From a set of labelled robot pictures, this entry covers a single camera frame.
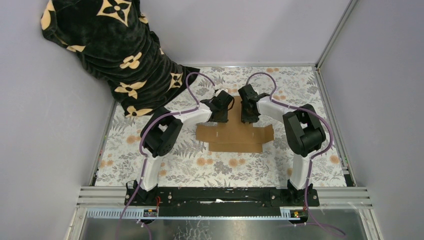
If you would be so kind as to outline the brown cardboard box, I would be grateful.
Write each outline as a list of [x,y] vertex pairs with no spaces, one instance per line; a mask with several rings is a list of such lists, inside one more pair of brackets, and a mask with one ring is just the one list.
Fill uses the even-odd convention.
[[255,127],[241,122],[241,97],[234,97],[235,103],[228,112],[228,122],[215,126],[198,124],[195,137],[208,144],[211,152],[261,153],[263,144],[273,141],[274,129],[271,124]]

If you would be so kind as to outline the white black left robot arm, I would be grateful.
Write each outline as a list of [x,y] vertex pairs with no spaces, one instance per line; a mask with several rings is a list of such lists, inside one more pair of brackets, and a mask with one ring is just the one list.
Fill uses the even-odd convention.
[[144,206],[155,200],[154,188],[158,185],[158,174],[162,158],[174,147],[182,128],[203,123],[226,123],[228,111],[235,99],[225,90],[216,91],[211,99],[204,99],[193,109],[171,112],[159,108],[141,132],[140,153],[145,157],[139,180],[133,188],[136,199]]

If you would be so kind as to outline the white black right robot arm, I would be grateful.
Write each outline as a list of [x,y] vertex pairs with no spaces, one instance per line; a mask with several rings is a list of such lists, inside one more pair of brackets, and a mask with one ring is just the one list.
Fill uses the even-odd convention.
[[283,195],[291,205],[301,205],[313,187],[309,183],[311,157],[326,140],[326,133],[314,107],[310,104],[297,107],[278,102],[267,93],[258,94],[251,84],[241,87],[238,93],[241,97],[242,123],[256,123],[260,115],[283,123],[287,144],[293,152],[292,174]]

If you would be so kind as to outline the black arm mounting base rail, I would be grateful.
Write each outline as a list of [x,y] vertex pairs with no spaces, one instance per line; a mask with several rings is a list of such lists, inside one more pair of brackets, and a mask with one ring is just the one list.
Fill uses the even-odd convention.
[[133,186],[126,187],[124,202],[130,206],[151,206],[167,213],[271,213],[277,208],[320,206],[318,192],[311,192],[298,202],[283,194],[288,188],[276,187],[155,187],[140,196]]

